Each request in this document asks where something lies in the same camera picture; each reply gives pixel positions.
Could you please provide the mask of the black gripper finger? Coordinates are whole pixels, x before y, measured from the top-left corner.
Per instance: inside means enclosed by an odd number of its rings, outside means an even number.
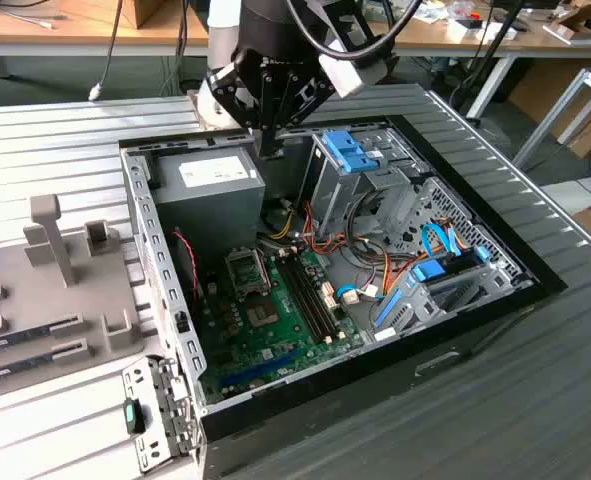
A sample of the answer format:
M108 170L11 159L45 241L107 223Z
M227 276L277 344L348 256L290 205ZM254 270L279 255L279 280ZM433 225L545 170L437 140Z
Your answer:
M299 126L334 93L334 87L326 74L316 74L305 82L302 76L291 75L281 96L275 119L271 152L279 151L284 141L283 131Z
M263 117L261 97L247 87L235 64L209 73L209 89L216 102L242 128L250 130L255 137L259 156L272 154L272 124Z

